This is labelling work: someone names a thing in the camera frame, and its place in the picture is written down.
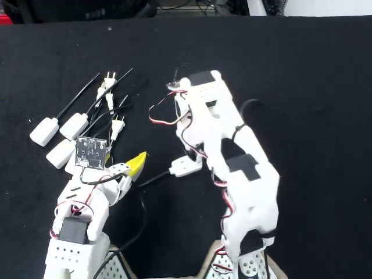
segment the white plug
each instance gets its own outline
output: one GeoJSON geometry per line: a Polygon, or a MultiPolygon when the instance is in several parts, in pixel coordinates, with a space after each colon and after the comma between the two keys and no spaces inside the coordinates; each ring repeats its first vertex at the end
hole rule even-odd
{"type": "Polygon", "coordinates": [[[74,175],[76,168],[80,166],[75,166],[75,160],[76,160],[76,149],[74,152],[71,154],[69,161],[67,162],[67,165],[65,167],[65,172],[74,175]]]}
{"type": "MultiPolygon", "coordinates": [[[[101,86],[97,89],[97,97],[96,97],[96,100],[98,100],[98,99],[103,95],[103,93],[105,93],[105,90],[106,90],[106,83],[103,82],[103,83],[101,84],[101,86]]],[[[101,103],[101,101],[99,101],[98,103],[96,103],[96,104],[95,104],[95,107],[98,108],[100,103],[101,103]]]]}
{"type": "Polygon", "coordinates": [[[31,132],[30,138],[38,145],[46,146],[59,129],[57,118],[44,118],[31,132]]]}
{"type": "MultiPolygon", "coordinates": [[[[106,89],[107,88],[110,88],[115,82],[116,82],[116,79],[115,79],[115,75],[116,73],[114,72],[112,74],[112,77],[109,77],[110,76],[110,72],[107,73],[107,77],[105,77],[105,87],[106,89]]],[[[109,108],[109,110],[112,110],[114,108],[114,96],[112,94],[112,92],[108,92],[105,96],[106,98],[106,102],[107,102],[107,106],[109,108]]]]}
{"type": "Polygon", "coordinates": [[[122,131],[122,129],[126,126],[124,120],[112,120],[112,132],[110,140],[115,141],[117,139],[117,135],[122,131]]]}
{"type": "Polygon", "coordinates": [[[57,169],[60,169],[74,153],[75,145],[76,141],[69,141],[65,138],[46,155],[46,159],[57,169]]]}
{"type": "Polygon", "coordinates": [[[88,115],[85,113],[75,113],[70,119],[59,129],[59,132],[68,140],[74,140],[88,126],[88,115]]]}
{"type": "Polygon", "coordinates": [[[180,157],[172,162],[169,172],[176,177],[187,176],[203,168],[203,161],[194,162],[188,156],[180,157]]]}

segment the circuit board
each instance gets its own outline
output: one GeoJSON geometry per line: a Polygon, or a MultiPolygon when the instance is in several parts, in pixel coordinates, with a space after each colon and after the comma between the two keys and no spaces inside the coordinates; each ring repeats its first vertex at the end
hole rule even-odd
{"type": "Polygon", "coordinates": [[[78,137],[76,142],[75,165],[103,170],[105,168],[107,140],[78,137]]]}

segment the white robotic hand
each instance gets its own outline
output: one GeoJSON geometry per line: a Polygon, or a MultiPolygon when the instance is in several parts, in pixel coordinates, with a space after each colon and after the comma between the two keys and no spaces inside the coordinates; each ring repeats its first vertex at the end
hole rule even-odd
{"type": "Polygon", "coordinates": [[[44,279],[67,279],[72,271],[74,278],[93,277],[110,246],[102,232],[109,206],[125,196],[142,172],[145,158],[143,152],[104,170],[76,167],[57,201],[44,279]]]}
{"type": "Polygon", "coordinates": [[[205,158],[214,184],[224,188],[228,208],[221,220],[223,247],[218,253],[226,253],[237,266],[245,255],[274,242],[279,175],[244,123],[218,71],[193,74],[174,86],[169,84],[173,91],[168,96],[174,96],[177,119],[164,123],[149,118],[159,124],[177,123],[176,135],[189,158],[175,160],[172,174],[198,171],[205,158]],[[225,159],[221,153],[223,138],[233,140],[244,153],[225,159]]]}

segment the black wire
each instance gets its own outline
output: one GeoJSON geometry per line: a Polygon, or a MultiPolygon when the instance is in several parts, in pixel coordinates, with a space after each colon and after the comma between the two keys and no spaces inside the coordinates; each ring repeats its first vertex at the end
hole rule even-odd
{"type": "Polygon", "coordinates": [[[263,256],[265,258],[265,266],[266,266],[267,279],[270,279],[269,264],[267,263],[267,248],[263,251],[263,256]]]}
{"type": "Polygon", "coordinates": [[[172,8],[166,8],[166,9],[163,8],[163,7],[160,5],[159,2],[158,2],[158,6],[159,6],[160,10],[174,10],[174,9],[178,9],[178,8],[182,8],[182,7],[184,7],[184,6],[187,6],[191,1],[192,1],[192,0],[186,0],[186,2],[183,3],[183,4],[181,4],[181,5],[178,5],[178,6],[176,6],[176,7],[172,7],[172,8]]]}
{"type": "Polygon", "coordinates": [[[99,104],[98,108],[96,108],[96,109],[94,110],[94,113],[92,114],[92,117],[91,117],[91,119],[90,119],[90,121],[89,121],[89,125],[92,124],[93,121],[97,118],[97,115],[98,115],[99,111],[101,110],[102,106],[103,106],[103,102],[101,102],[101,103],[99,104]]]}
{"type": "Polygon", "coordinates": [[[83,137],[87,132],[89,132],[89,130],[92,129],[92,127],[94,126],[94,124],[97,123],[97,122],[99,121],[99,119],[103,118],[105,115],[109,115],[111,112],[115,112],[115,111],[117,111],[117,110],[119,110],[119,109],[125,109],[125,108],[129,108],[129,107],[130,107],[129,105],[119,106],[119,107],[117,107],[117,108],[114,108],[114,109],[112,109],[112,110],[109,110],[108,112],[105,112],[105,113],[101,114],[100,116],[97,117],[96,120],[94,120],[94,122],[93,122],[92,124],[90,124],[90,125],[88,126],[88,128],[86,128],[86,129],[84,130],[84,132],[82,132],[82,133],[80,134],[80,136],[83,137]]]}
{"type": "MultiPolygon", "coordinates": [[[[123,100],[121,100],[120,102],[120,105],[119,107],[123,106],[123,104],[125,103],[126,99],[128,98],[128,95],[126,95],[123,100]]],[[[109,127],[111,124],[112,124],[112,120],[114,120],[114,118],[118,115],[119,113],[116,112],[112,115],[110,121],[108,121],[101,129],[99,129],[94,135],[93,135],[93,138],[96,138],[100,135],[100,133],[102,133],[103,131],[105,131],[107,129],[107,127],[109,127]]]]}
{"type": "Polygon", "coordinates": [[[157,176],[154,176],[153,178],[149,179],[148,181],[136,186],[136,188],[139,189],[139,188],[145,187],[145,186],[147,186],[151,183],[154,183],[155,181],[160,180],[161,178],[164,178],[164,177],[169,176],[169,175],[170,175],[169,170],[164,171],[163,173],[160,173],[157,176]]]}
{"type": "Polygon", "coordinates": [[[207,13],[202,9],[202,7],[200,7],[199,1],[200,1],[200,0],[196,0],[196,5],[198,6],[199,10],[200,10],[200,11],[201,11],[205,16],[207,16],[207,13]]]}
{"type": "Polygon", "coordinates": [[[99,267],[99,269],[96,271],[96,273],[94,274],[93,276],[93,279],[97,279],[97,277],[99,276],[99,273],[102,271],[102,269],[106,266],[106,264],[112,260],[112,258],[114,258],[117,254],[119,254],[120,252],[124,251],[129,245],[131,245],[133,242],[135,242],[137,239],[140,238],[141,234],[144,232],[145,230],[145,227],[146,227],[146,224],[147,224],[147,209],[146,209],[146,206],[145,206],[145,201],[144,201],[144,197],[141,195],[141,193],[139,192],[139,199],[141,201],[141,205],[142,205],[142,209],[143,209],[143,218],[142,218],[142,226],[140,228],[140,230],[137,232],[137,234],[132,237],[127,243],[125,243],[122,247],[120,247],[118,250],[115,250],[112,252],[112,254],[110,256],[108,256],[104,261],[103,263],[101,264],[101,266],[99,267]]]}
{"type": "Polygon", "coordinates": [[[85,89],[87,89],[89,87],[89,85],[91,85],[93,83],[93,81],[95,81],[95,79],[100,75],[100,73],[96,74],[94,78],[91,79],[91,81],[89,83],[87,83],[81,90],[78,94],[76,94],[76,96],[67,104],[67,106],[65,106],[61,111],[60,113],[58,113],[58,115],[56,116],[56,118],[59,120],[62,115],[64,115],[65,112],[67,112],[67,110],[75,103],[75,101],[77,100],[77,98],[79,98],[81,96],[81,94],[83,94],[83,92],[85,91],[85,89]]]}
{"type": "Polygon", "coordinates": [[[86,181],[83,181],[83,173],[84,173],[84,170],[85,170],[85,168],[83,168],[82,172],[80,173],[80,181],[81,181],[81,183],[83,183],[83,184],[85,184],[85,185],[96,185],[96,184],[102,184],[102,183],[106,183],[106,182],[109,182],[109,181],[112,181],[112,180],[115,180],[115,179],[118,179],[118,178],[124,176],[124,173],[118,173],[118,174],[115,174],[114,176],[111,176],[110,178],[103,179],[103,180],[100,180],[100,181],[90,181],[90,182],[86,182],[86,181]]]}
{"type": "Polygon", "coordinates": [[[89,114],[89,112],[94,108],[94,106],[100,101],[100,100],[102,100],[104,97],[105,97],[105,95],[108,93],[108,92],[110,92],[115,86],[116,86],[116,84],[118,84],[119,83],[119,81],[120,80],[122,80],[123,78],[125,78],[127,75],[129,75],[131,72],[132,72],[132,70],[133,70],[133,68],[131,68],[129,71],[127,71],[125,74],[123,74],[117,81],[115,81],[114,82],[114,84],[113,85],[111,85],[109,88],[107,88],[104,92],[103,92],[103,94],[97,99],[97,100],[95,100],[94,101],[94,103],[89,107],[89,109],[87,110],[87,112],[85,113],[85,114],[89,114]]]}

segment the black table surface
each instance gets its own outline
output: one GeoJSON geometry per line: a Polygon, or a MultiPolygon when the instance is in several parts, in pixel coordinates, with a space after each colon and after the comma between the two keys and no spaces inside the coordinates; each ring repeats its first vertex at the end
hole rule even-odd
{"type": "MultiPolygon", "coordinates": [[[[117,162],[147,151],[145,181],[183,155],[175,127],[154,126],[147,109],[174,70],[221,71],[281,175],[279,219],[269,255],[290,278],[367,278],[371,272],[372,17],[140,19],[0,28],[1,278],[41,278],[56,199],[69,175],[28,135],[55,116],[95,73],[132,76],[117,162]],[[141,89],[144,80],[149,83],[141,89]]],[[[90,88],[73,112],[95,98],[90,88]]],[[[171,119],[171,101],[158,110],[171,119]]],[[[149,222],[124,255],[139,277],[195,275],[220,237],[225,205],[204,169],[147,188],[149,222]]],[[[124,244],[141,225],[136,194],[110,208],[104,232],[124,244]]]]}

